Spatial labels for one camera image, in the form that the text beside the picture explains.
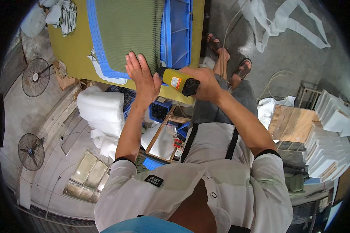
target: gray pants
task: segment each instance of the gray pants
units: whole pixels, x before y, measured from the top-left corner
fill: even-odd
[[[219,86],[222,89],[228,90],[228,83],[220,75],[215,74],[215,78],[219,82]],[[256,98],[249,81],[241,81],[241,83],[232,91],[231,95],[240,104],[258,117]],[[228,116],[221,109],[219,109],[218,106],[210,103],[209,101],[196,100],[194,112],[188,128],[192,128],[193,123],[201,124],[209,122],[233,124]]]

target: fan guard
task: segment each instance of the fan guard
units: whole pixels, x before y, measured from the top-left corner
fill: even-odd
[[[22,165],[30,171],[36,171],[44,162],[43,142],[36,135],[27,133],[18,142],[18,156]]]
[[[22,89],[27,96],[37,97],[43,93],[48,86],[50,67],[43,58],[36,58],[27,65],[22,75]]]

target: foot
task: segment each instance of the foot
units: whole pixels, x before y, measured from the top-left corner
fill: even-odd
[[[247,68],[250,70],[252,68],[252,63],[250,61],[245,61],[244,62],[245,65],[247,66]],[[244,66],[242,66],[242,64],[238,67],[238,70],[243,70],[245,69]],[[233,73],[230,79],[230,83],[232,85],[232,89],[235,89],[240,82],[243,80],[240,76],[238,76],[238,74],[236,74],[237,72]]]
[[[213,36],[213,34],[209,33],[206,37],[206,41],[209,42],[211,40],[212,36]],[[213,42],[220,43],[220,40],[217,38]],[[222,57],[223,50],[224,50],[224,58],[226,61],[228,61],[231,56],[229,55],[227,49],[221,47],[216,51],[216,53],[219,55],[219,57]]]

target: yellow tool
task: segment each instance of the yellow tool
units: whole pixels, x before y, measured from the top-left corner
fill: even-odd
[[[168,86],[172,86],[185,96],[195,95],[197,88],[200,85],[200,81],[197,79],[173,68],[158,67],[157,73],[164,83]]]

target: glass pane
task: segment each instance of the glass pane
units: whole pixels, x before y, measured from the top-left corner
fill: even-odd
[[[97,191],[101,192],[103,190],[103,188],[105,186],[105,183],[106,183],[108,178],[109,178],[109,175],[107,173],[105,173],[103,179],[101,180],[100,184],[97,187]]]
[[[92,195],[91,202],[92,202],[92,203],[97,203],[99,197],[100,197],[100,193],[99,193],[99,192],[95,192],[95,193]]]
[[[84,201],[89,201],[93,195],[92,190],[89,190],[80,184],[74,183],[71,180],[67,182],[63,193]]]
[[[93,156],[91,153],[87,152],[88,154],[86,157],[82,160],[82,162],[79,164],[79,166],[75,169],[74,173],[71,175],[71,179],[83,184],[85,178],[87,178],[87,175],[95,162],[97,161],[97,158]]]
[[[91,189],[96,189],[106,169],[107,169],[107,165],[105,165],[101,161],[98,161],[92,168],[91,172],[89,173],[89,176],[84,186],[87,186]]]

